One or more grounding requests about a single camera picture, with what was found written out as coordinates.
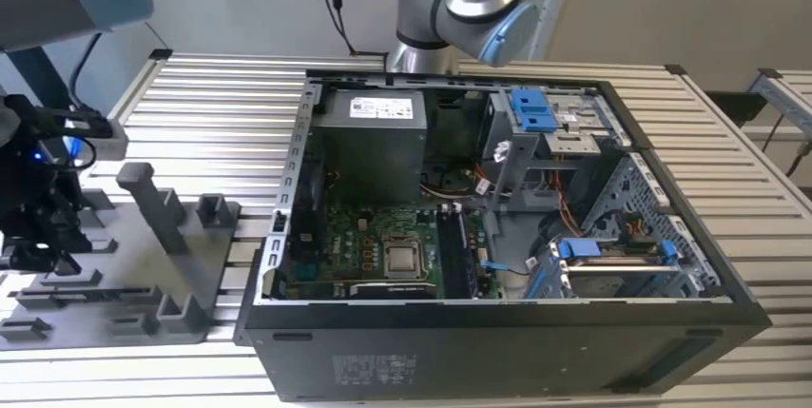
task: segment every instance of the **power supply label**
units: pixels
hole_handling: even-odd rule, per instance
[[[411,99],[356,97],[351,100],[351,118],[382,118],[411,120]]]
[[[335,382],[342,386],[410,386],[418,372],[416,354],[332,356]]]

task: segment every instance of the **robotic arm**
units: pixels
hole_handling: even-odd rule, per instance
[[[399,44],[387,70],[455,73],[452,47],[499,68],[524,48],[538,19],[527,0],[399,0]]]
[[[0,0],[0,13],[3,53],[143,21],[152,0]],[[82,267],[71,252],[90,252],[92,243],[79,222],[87,206],[78,178],[83,167],[74,164],[64,137],[104,139],[114,130],[91,108],[35,107],[26,96],[2,91],[0,270],[76,274]]]

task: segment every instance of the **wall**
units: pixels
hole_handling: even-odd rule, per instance
[[[678,63],[707,89],[756,69],[812,68],[812,0],[566,0],[546,58]]]
[[[388,50],[395,42],[396,0],[346,0],[344,5],[355,48]],[[155,0],[151,25],[179,51],[347,55],[324,0]],[[66,78],[87,41],[87,38],[72,39],[46,48]],[[91,105],[103,111],[114,106],[150,52],[159,47],[144,25],[103,36],[79,84],[79,93]],[[0,58],[0,80],[4,84],[18,83],[4,73],[6,62],[8,59]]]

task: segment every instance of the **motherboard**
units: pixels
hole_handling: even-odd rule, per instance
[[[438,218],[446,216],[443,206],[448,207],[431,199],[412,207],[347,206],[328,201],[320,258],[294,261],[290,298],[446,299],[446,281],[464,278],[471,297],[498,299],[496,277],[479,265],[490,259],[482,213],[467,210],[460,223],[455,222],[463,245],[458,238],[448,242],[438,230]],[[442,248],[450,244],[455,251],[444,254]],[[462,270],[444,273],[444,266]],[[388,296],[394,290],[399,295]]]

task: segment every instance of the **slotted metal surface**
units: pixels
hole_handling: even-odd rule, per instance
[[[750,91],[760,93],[812,138],[812,71],[760,69]]]
[[[224,192],[244,206],[216,323],[199,345],[0,353],[0,401],[52,400],[71,407],[280,404],[252,349],[236,347],[231,333],[252,252],[268,231],[308,68],[372,70],[380,62],[175,54],[147,64],[114,112],[131,137],[128,159],[150,160],[156,183],[175,187],[182,199]],[[612,82],[775,327],[662,398],[456,400],[422,406],[812,406],[812,205],[691,79],[660,67],[550,63],[502,69],[463,63],[462,73]],[[123,201],[116,172],[118,163],[99,163],[84,185],[103,187]],[[14,307],[8,293],[27,282],[11,276],[0,284],[0,317]]]

